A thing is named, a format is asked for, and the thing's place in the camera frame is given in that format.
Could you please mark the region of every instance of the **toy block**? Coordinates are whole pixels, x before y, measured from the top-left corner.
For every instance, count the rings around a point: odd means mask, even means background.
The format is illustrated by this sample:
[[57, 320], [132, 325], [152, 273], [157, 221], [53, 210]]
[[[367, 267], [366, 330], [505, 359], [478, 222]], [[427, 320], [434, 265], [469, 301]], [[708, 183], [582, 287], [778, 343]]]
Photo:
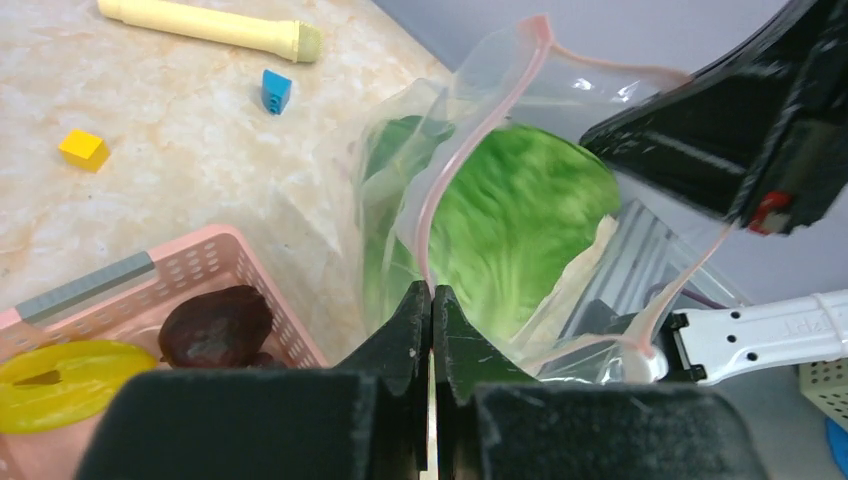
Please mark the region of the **toy block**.
[[262, 105], [272, 115], [279, 115], [289, 103], [291, 80], [271, 70], [262, 73]]
[[102, 138], [77, 129], [62, 140], [59, 151], [69, 164], [93, 173], [109, 158], [109, 147]]

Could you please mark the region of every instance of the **yellow plastic object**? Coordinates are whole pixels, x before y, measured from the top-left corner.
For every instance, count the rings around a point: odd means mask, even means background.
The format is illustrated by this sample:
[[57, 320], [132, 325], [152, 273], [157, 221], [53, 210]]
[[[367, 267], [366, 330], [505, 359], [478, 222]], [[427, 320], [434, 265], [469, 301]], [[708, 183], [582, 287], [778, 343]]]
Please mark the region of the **yellow plastic object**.
[[270, 21], [161, 0], [97, 0], [100, 13], [127, 25], [202, 38], [311, 63], [321, 31], [299, 21]]
[[94, 173], [109, 158], [109, 147], [102, 138], [77, 129], [71, 130], [59, 144], [59, 151], [66, 162]]
[[134, 375], [156, 359], [111, 340], [53, 345], [0, 365], [0, 433], [36, 433], [84, 420], [105, 409]]

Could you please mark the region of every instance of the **red component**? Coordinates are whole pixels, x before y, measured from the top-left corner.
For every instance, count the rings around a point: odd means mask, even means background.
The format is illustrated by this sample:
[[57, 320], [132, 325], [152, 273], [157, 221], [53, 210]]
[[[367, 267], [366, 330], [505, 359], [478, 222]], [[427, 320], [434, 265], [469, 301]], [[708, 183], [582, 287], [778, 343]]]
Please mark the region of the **red component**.
[[770, 235], [774, 232], [767, 230], [763, 223], [768, 218], [769, 214], [777, 213], [778, 210], [786, 208], [792, 201], [792, 195], [784, 192], [769, 192], [763, 197], [760, 205], [757, 207], [756, 213], [751, 218], [748, 224], [748, 230], [759, 233], [760, 235]]

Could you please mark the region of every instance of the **blue object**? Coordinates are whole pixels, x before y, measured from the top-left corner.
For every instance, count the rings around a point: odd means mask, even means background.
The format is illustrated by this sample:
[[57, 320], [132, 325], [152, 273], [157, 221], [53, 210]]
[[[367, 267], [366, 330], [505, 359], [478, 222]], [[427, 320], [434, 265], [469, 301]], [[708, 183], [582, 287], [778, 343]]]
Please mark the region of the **blue object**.
[[291, 80], [271, 70], [262, 73], [262, 105], [272, 115], [279, 115], [291, 96]]
[[845, 478], [848, 478], [848, 433], [831, 419], [826, 420], [827, 441], [830, 443], [830, 453], [833, 461], [842, 470]]

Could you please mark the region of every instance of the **yellow pepper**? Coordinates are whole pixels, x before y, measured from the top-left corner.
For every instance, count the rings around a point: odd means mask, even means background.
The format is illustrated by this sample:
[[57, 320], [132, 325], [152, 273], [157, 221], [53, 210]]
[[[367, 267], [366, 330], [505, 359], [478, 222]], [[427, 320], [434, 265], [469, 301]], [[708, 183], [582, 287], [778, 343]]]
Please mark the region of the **yellow pepper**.
[[143, 348], [111, 340], [53, 345], [0, 365], [0, 433], [35, 433], [91, 417], [154, 368]]

